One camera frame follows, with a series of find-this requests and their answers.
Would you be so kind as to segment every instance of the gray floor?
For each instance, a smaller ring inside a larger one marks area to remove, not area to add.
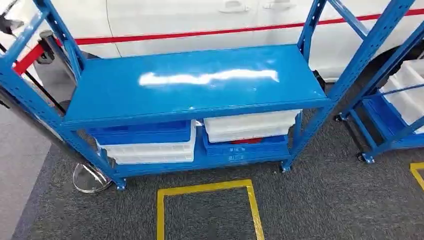
[[[8,240],[51,144],[3,106],[0,116],[0,240]]]
[[[357,161],[358,151],[346,128],[328,120],[288,173],[276,162],[177,172],[87,195],[72,185],[75,163],[52,145],[12,239],[155,239],[158,189],[238,179],[253,182],[267,240],[424,239],[424,192],[409,171],[423,150],[388,152],[373,165]],[[167,197],[167,239],[255,239],[246,196]]]

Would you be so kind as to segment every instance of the blue shelf top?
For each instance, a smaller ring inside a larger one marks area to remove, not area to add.
[[[151,122],[165,122],[328,103],[296,45],[90,59],[62,125],[107,127],[152,116]]]
[[[383,96],[362,101],[369,118],[377,127],[381,136],[387,140],[407,126],[396,108]],[[413,148],[424,146],[424,133],[411,134],[394,143],[394,148]]]

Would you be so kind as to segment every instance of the blue metal shelf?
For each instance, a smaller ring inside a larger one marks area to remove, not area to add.
[[[87,60],[63,126],[113,126],[328,104],[296,45]]]
[[[377,88],[379,83],[387,77],[396,65],[401,63],[410,50],[424,38],[424,21],[412,32],[405,42],[397,48],[383,66],[375,73],[369,82],[361,89],[359,94],[339,113],[337,119],[346,120],[352,116],[359,130],[370,145],[371,150],[361,152],[358,158],[367,163],[374,163],[374,156],[394,149],[424,147],[424,133],[415,134],[415,130],[424,126],[424,116],[412,124],[407,124],[398,110],[389,103],[384,95],[396,94],[396,92],[423,87],[422,84],[408,86],[381,93]],[[370,135],[368,129],[356,113],[356,107],[362,106],[367,116],[371,119],[383,142],[377,144]]]
[[[51,0],[34,0],[42,14],[33,18],[5,55],[0,55],[0,84],[67,145],[111,178],[118,189],[125,188],[124,177],[129,176],[265,161],[281,161],[283,171],[289,171],[293,160],[414,2],[391,0],[368,31],[340,0],[328,1],[363,39],[328,94],[308,65],[312,35],[327,0],[312,1],[296,44],[90,60],[84,58]],[[65,117],[58,115],[12,69],[14,60],[43,19],[64,46],[65,62],[77,82]],[[304,127],[302,115],[297,115],[289,149],[233,157],[207,156],[202,140],[198,139],[192,163],[112,167],[106,151],[98,154],[77,134],[80,129],[308,108],[316,111]]]
[[[386,141],[408,126],[395,107],[382,96],[364,99],[362,105],[368,117]],[[424,147],[424,133],[412,133],[392,144],[393,149],[416,147]]]
[[[117,177],[130,177],[148,174],[160,174],[177,171],[188,171],[198,169],[212,169],[228,166],[239,166],[263,162],[275,162],[290,157],[289,150],[271,151],[259,153],[237,153],[226,155],[208,155],[203,144],[202,127],[197,127],[196,144],[194,147],[193,162],[162,163],[162,164],[118,164],[116,166]]]

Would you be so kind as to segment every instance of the caster wheel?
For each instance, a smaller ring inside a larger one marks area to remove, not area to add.
[[[342,121],[342,117],[339,114],[337,114],[333,117],[333,120],[337,123],[340,123]]]
[[[362,152],[358,153],[356,157],[358,158],[359,161],[365,162],[365,157],[364,155],[362,155]]]
[[[282,173],[287,173],[287,172],[290,172],[290,170],[292,170],[292,168],[289,166],[289,167],[282,167],[281,168],[281,172]]]
[[[118,191],[124,191],[125,190],[125,186],[116,186],[116,190]]]

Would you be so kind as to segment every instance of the car door handle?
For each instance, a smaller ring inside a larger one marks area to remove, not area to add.
[[[264,9],[272,9],[278,11],[287,10],[294,6],[296,6],[296,4],[291,3],[290,0],[272,0],[262,5]]]
[[[220,13],[233,14],[233,13],[244,13],[248,12],[248,7],[242,0],[225,0],[223,6],[218,9]]]

